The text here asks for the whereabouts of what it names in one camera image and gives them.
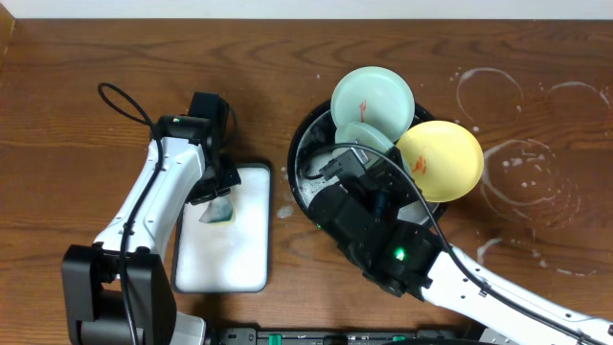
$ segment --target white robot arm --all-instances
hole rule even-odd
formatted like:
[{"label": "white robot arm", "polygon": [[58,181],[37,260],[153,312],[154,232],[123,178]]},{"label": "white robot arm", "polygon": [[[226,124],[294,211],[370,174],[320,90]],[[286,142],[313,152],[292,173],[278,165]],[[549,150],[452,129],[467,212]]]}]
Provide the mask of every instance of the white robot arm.
[{"label": "white robot arm", "polygon": [[[108,227],[92,246],[71,245],[64,256],[62,282],[70,340],[80,345],[125,344],[130,340],[147,345],[202,345],[204,320],[177,312],[163,260],[183,205],[223,196],[240,183],[230,157],[219,152],[229,105],[217,94],[196,93],[187,116],[162,116],[153,125],[123,91],[102,83],[99,92],[113,108],[141,122],[118,110],[101,91],[104,86],[124,95],[144,116],[142,123],[151,126],[157,139],[149,144],[145,166]],[[161,165],[157,164],[159,159],[163,159]],[[131,213],[135,217],[129,226]],[[125,229],[130,230],[126,236]],[[113,282],[120,273],[126,277],[123,291],[103,289],[102,283]],[[134,328],[126,326],[127,319],[133,321]]]},{"label": "white robot arm", "polygon": [[[162,147],[164,165],[136,216],[127,252],[133,253],[136,248],[145,247],[152,254],[158,254],[163,262],[179,212],[193,185],[202,178],[206,165],[202,146],[190,144],[188,139],[165,137],[162,138]],[[119,252],[125,220],[153,174],[157,157],[157,146],[151,141],[147,162],[124,205],[94,240],[94,243],[102,244],[102,249]]]},{"label": "white robot arm", "polygon": [[[491,288],[513,302],[577,334],[584,334],[585,339],[601,344],[613,344],[613,323],[610,321],[565,309],[497,276],[470,259],[459,248],[454,247],[453,250],[477,278],[487,282]],[[485,294],[466,278],[448,253],[439,254],[428,271],[428,277],[432,279],[432,285],[421,289],[426,301],[470,317],[517,344],[587,344],[545,326]]]}]

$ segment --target wood grain surface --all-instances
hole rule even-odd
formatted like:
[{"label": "wood grain surface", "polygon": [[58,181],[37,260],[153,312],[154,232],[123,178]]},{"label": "wood grain surface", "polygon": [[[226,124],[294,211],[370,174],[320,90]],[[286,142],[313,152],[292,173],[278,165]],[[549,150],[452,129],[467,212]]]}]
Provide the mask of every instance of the wood grain surface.
[{"label": "wood grain surface", "polygon": [[2,342],[68,343],[62,255],[103,230],[145,162],[147,131],[100,100],[100,81],[153,118],[185,112],[194,91],[218,92],[240,123],[229,151],[268,159],[273,212],[295,210],[273,216],[263,292],[177,294],[181,311],[217,326],[465,326],[366,282],[290,197],[295,129],[344,75],[372,64],[400,73],[417,102],[487,151],[487,183],[451,203],[447,237],[474,258],[500,238],[488,268],[613,319],[613,23],[32,20],[18,21],[0,80]]},{"label": "wood grain surface", "polygon": [[12,15],[0,4],[0,71],[2,71],[4,56],[9,48],[14,23]]}]

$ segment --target black cable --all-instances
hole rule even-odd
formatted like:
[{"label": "black cable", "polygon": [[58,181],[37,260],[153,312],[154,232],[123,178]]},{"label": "black cable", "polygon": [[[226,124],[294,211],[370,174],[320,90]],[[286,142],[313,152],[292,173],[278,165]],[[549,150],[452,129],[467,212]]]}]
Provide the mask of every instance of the black cable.
[{"label": "black cable", "polygon": [[221,147],[225,148],[227,147],[230,143],[232,143],[236,138],[237,138],[237,133],[238,133],[238,119],[237,119],[237,113],[234,111],[234,108],[230,107],[230,113],[232,114],[232,117],[234,118],[234,130],[232,131],[232,134],[230,134],[230,136],[228,137],[228,139],[224,140],[223,143],[221,143]]},{"label": "black cable", "polygon": [[538,321],[538,322],[540,322],[541,324],[543,324],[545,326],[551,327],[552,329],[554,329],[554,330],[556,330],[556,331],[558,331],[558,332],[560,332],[562,334],[565,334],[565,335],[573,337],[574,339],[576,339],[578,341],[578,344],[581,344],[581,343],[584,342],[586,344],[601,345],[601,343],[599,341],[585,338],[585,334],[581,334],[581,333],[578,333],[576,331],[573,331],[573,330],[569,329],[566,326],[557,324],[557,322],[552,321],[552,320],[550,320],[550,319],[548,319],[546,317],[543,317],[542,315],[539,315],[539,314],[537,314],[537,313],[535,313],[535,312],[533,312],[531,310],[527,310],[526,308],[524,308],[524,307],[516,304],[512,300],[508,299],[504,295],[498,293],[496,290],[491,288],[488,284],[486,284],[485,282],[483,282],[483,281],[479,280],[477,277],[475,277],[464,266],[464,264],[460,261],[460,259],[458,259],[458,257],[456,256],[455,252],[452,250],[451,244],[449,244],[449,242],[445,238],[445,236],[443,234],[443,230],[441,230],[441,227],[439,226],[439,224],[437,223],[436,219],[432,215],[432,212],[430,211],[430,208],[428,207],[427,202],[423,198],[423,195],[421,195],[420,189],[415,184],[413,179],[404,171],[403,168],[399,167],[396,163],[394,163],[393,160],[388,158],[384,153],[382,153],[382,152],[380,152],[380,151],[378,151],[376,149],[372,149],[372,148],[369,148],[369,147],[366,147],[366,146],[363,146],[363,145],[359,145],[359,144],[339,143],[339,144],[334,144],[334,145],[330,145],[330,146],[326,146],[326,147],[317,149],[314,153],[312,153],[309,156],[309,158],[306,160],[306,162],[308,163],[310,161],[310,159],[312,157],[314,157],[315,155],[317,155],[317,154],[321,154],[323,152],[328,152],[328,151],[332,151],[332,150],[336,150],[336,149],[340,149],[340,148],[360,149],[360,150],[368,151],[368,152],[370,152],[372,154],[376,154],[380,158],[384,159],[394,169],[396,169],[404,177],[404,179],[407,180],[407,182],[409,183],[409,186],[411,187],[413,192],[418,196],[418,198],[420,200],[421,206],[424,208],[426,214],[428,215],[428,217],[432,221],[432,224],[433,224],[435,230],[437,231],[437,234],[439,235],[439,238],[441,238],[441,242],[443,243],[444,251],[447,252],[447,254],[449,254],[449,257],[451,258],[453,263],[460,269],[460,271],[474,285],[477,286],[477,288],[479,288],[480,290],[484,291],[485,293],[491,295],[492,297],[494,297],[495,299],[500,301],[502,304],[504,304],[507,307],[513,309],[514,311],[517,311],[517,312],[519,312],[519,313],[521,313],[521,314],[523,314],[525,316],[528,316],[532,320]]},{"label": "black cable", "polygon": [[[122,97],[124,97],[128,102],[130,102],[136,108],[136,110],[138,110],[138,112],[141,114],[141,116],[143,116],[144,120],[141,120],[141,119],[133,117],[132,115],[126,113],[123,110],[121,110],[118,106],[116,106],[114,103],[109,101],[108,98],[106,98],[106,95],[104,95],[104,91],[103,90],[104,90],[105,87],[108,87],[108,88],[112,89],[113,91],[117,92]],[[153,186],[153,182],[155,182],[155,178],[157,177],[157,175],[162,170],[162,164],[164,163],[164,152],[163,152],[163,148],[162,148],[162,138],[160,137],[160,134],[158,133],[157,129],[155,128],[155,125],[153,124],[153,122],[151,121],[149,116],[146,114],[146,112],[143,110],[143,108],[140,107],[136,103],[136,101],[134,101],[131,97],[129,97],[122,89],[120,89],[119,87],[113,85],[112,83],[101,82],[101,83],[98,84],[98,93],[102,97],[103,101],[105,101],[110,107],[115,109],[120,114],[126,116],[130,120],[136,121],[139,124],[143,124],[143,125],[149,126],[149,128],[151,129],[151,134],[153,136],[153,140],[155,140],[155,144],[157,145],[157,155],[158,155],[158,158],[157,158],[157,163],[155,163],[155,169],[153,170],[153,174],[151,175],[151,178],[147,182],[147,185],[145,186],[145,188],[141,192],[141,195],[136,200],[136,203],[134,204],[134,207],[132,208],[132,211],[130,212],[130,215],[128,216],[127,221],[124,224],[124,232],[122,233],[122,242],[120,244],[120,252],[119,252],[119,269],[120,269],[120,279],[121,279],[121,285],[122,285],[122,296],[123,296],[123,299],[124,299],[125,318],[127,319],[127,325],[129,327],[130,338],[131,338],[131,341],[132,341],[132,345],[138,345],[138,334],[136,333],[136,324],[134,322],[134,313],[133,313],[133,310],[132,310],[132,305],[130,303],[130,295],[127,293],[127,281],[128,281],[128,277],[127,277],[127,264],[126,264],[127,240],[129,238],[129,236],[132,234],[132,226],[134,225],[134,220],[136,219],[136,215],[138,214],[138,211],[141,208],[141,205],[145,201],[145,198],[147,197],[147,194],[148,194],[149,190],[151,189],[151,186]]]},{"label": "black cable", "polygon": [[[309,157],[307,157],[307,158],[306,158],[306,160],[305,160],[305,162],[309,163],[309,162],[310,162],[310,161],[313,159],[313,156],[315,156],[315,154],[314,154],[314,153],[313,153],[313,154],[311,154]],[[306,165],[306,164],[303,164],[303,167],[302,167],[302,168],[299,170],[299,172],[300,172],[300,176],[302,176],[302,177],[304,177],[305,179],[310,180],[310,181],[313,181],[313,180],[320,179],[320,178],[324,177],[324,176],[323,176],[322,174],[320,174],[320,173],[317,173],[317,174],[315,174],[315,175],[311,175],[311,176],[307,175],[307,174],[305,173],[305,165]]]}]

